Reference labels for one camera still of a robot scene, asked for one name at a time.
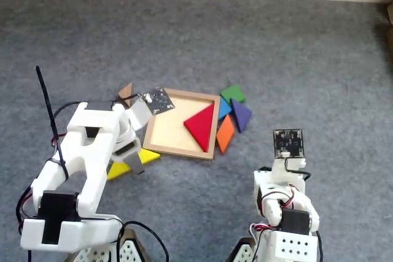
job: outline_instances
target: purple triangle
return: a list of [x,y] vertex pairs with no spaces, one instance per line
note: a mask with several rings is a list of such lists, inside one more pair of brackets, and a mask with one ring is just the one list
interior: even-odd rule
[[251,119],[251,110],[235,99],[231,98],[231,105],[235,115],[236,127],[239,133],[246,129],[248,121]]

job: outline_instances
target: green square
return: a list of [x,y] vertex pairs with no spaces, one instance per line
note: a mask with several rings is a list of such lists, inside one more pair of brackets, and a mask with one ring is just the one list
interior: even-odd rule
[[229,105],[231,104],[231,98],[237,100],[238,102],[242,102],[246,99],[239,85],[232,85],[222,90],[221,96],[226,100],[227,103],[229,103]]

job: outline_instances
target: gray carpet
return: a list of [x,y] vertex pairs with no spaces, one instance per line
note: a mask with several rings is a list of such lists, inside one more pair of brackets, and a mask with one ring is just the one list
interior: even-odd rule
[[[1,261],[25,261],[15,203],[52,151],[34,72],[54,107],[106,99],[132,81],[218,93],[241,85],[247,130],[213,161],[164,155],[106,185],[99,212],[139,220],[171,261],[224,261],[250,223],[253,170],[273,161],[271,130],[303,128],[308,196],[325,261],[393,256],[393,79],[375,4],[311,0],[0,0]],[[72,108],[61,113],[65,128]],[[81,187],[78,175],[64,185]],[[154,261],[163,252],[137,230]],[[33,252],[33,261],[63,255]]]

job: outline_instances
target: black wire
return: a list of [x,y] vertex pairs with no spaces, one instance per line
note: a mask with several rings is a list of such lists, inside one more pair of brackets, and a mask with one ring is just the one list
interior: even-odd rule
[[119,232],[119,236],[117,238],[116,241],[116,262],[120,262],[120,240],[122,239],[123,235],[124,235],[124,231],[125,228],[127,227],[127,225],[138,225],[144,229],[146,229],[149,233],[153,234],[153,236],[157,239],[157,241],[160,243],[162,249],[165,252],[165,261],[169,262],[169,253],[168,250],[165,247],[165,244],[163,243],[163,241],[161,240],[161,238],[157,235],[157,233],[155,233],[151,228],[149,228],[147,225],[138,222],[138,221],[127,221],[123,224],[122,229]]
[[304,178],[304,181],[307,181],[311,177],[311,173],[310,172],[288,169],[288,159],[287,158],[285,158],[284,165],[285,165],[285,170],[287,172],[291,172],[291,173],[294,173],[294,174],[306,175],[306,177]]
[[63,104],[61,107],[59,107],[59,108],[56,110],[56,112],[53,113],[53,117],[56,118],[57,115],[58,115],[62,110],[64,110],[66,107],[72,106],[72,105],[74,105],[74,104],[80,104],[81,102],[82,102],[82,101],[70,101],[70,102],[67,102],[66,104]]
[[59,152],[59,158],[60,158],[60,166],[63,168],[66,180],[68,180],[68,171],[66,168],[66,162],[63,159],[63,153],[61,152],[61,147],[58,145],[59,134],[57,132],[55,117],[53,116],[52,107],[50,106],[50,100],[49,100],[47,87],[45,86],[44,78],[41,74],[41,70],[40,70],[39,66],[36,66],[36,72],[37,72],[39,83],[41,85],[42,94],[44,95],[45,105],[47,106],[47,111],[48,111],[49,120],[50,120],[50,126],[52,127],[53,136],[56,140],[56,146],[57,146],[57,150]]
[[256,248],[256,250],[255,250],[255,252],[254,252],[254,256],[252,257],[251,262],[254,262],[255,258],[257,257],[257,253],[258,253],[258,249],[259,249],[260,240],[262,239],[262,233],[263,233],[263,231],[261,231],[261,233],[259,234],[257,248]]
[[89,103],[89,102],[110,102],[110,103],[112,103],[112,104],[114,104],[115,102],[122,102],[122,101],[126,101],[127,99],[132,99],[132,98],[135,98],[135,97],[137,97],[137,96],[140,96],[141,94],[140,93],[135,93],[135,94],[132,94],[132,95],[130,95],[130,96],[127,96],[126,98],[118,98],[118,99],[112,99],[112,100],[103,100],[103,101],[100,101],[100,100],[89,100],[89,101],[70,101],[70,102],[67,102],[66,104],[63,104],[61,107],[59,107],[54,113],[53,113],[53,116],[56,118],[57,117],[57,115],[62,111],[62,110],[64,110],[65,108],[67,108],[67,107],[69,107],[69,106],[73,106],[74,104],[80,104],[81,102],[87,102],[87,103]]
[[316,231],[318,237],[318,249],[319,249],[319,262],[324,262],[324,250],[322,249],[322,238],[319,231]]
[[24,198],[28,195],[28,193],[30,192],[30,190],[31,190],[31,187],[30,187],[31,185],[29,185],[26,189],[25,189],[25,191],[22,193],[22,195],[20,196],[20,198],[19,198],[19,200],[18,200],[18,202],[17,202],[17,207],[16,207],[16,210],[15,210],[15,213],[16,213],[16,215],[17,215],[17,220],[18,220],[18,224],[20,225],[20,223],[22,222],[22,217],[21,217],[21,215],[20,215],[20,208],[21,208],[21,205],[22,205],[22,202],[23,202],[23,200],[24,200]]

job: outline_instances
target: white perforated bracket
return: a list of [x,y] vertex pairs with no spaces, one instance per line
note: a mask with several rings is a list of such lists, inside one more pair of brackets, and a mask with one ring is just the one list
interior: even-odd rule
[[250,245],[242,245],[233,259],[233,262],[252,262],[252,258],[254,257],[254,250]]
[[[116,246],[107,245],[80,251],[72,262],[116,262]],[[120,248],[120,262],[143,262],[133,240],[126,240]]]
[[108,246],[85,249],[78,253],[73,262],[108,262],[109,252]]
[[127,240],[120,249],[120,262],[142,262],[140,253],[138,252],[135,243]]
[[298,262],[315,262],[317,259],[316,236],[273,231],[271,241],[276,258]]

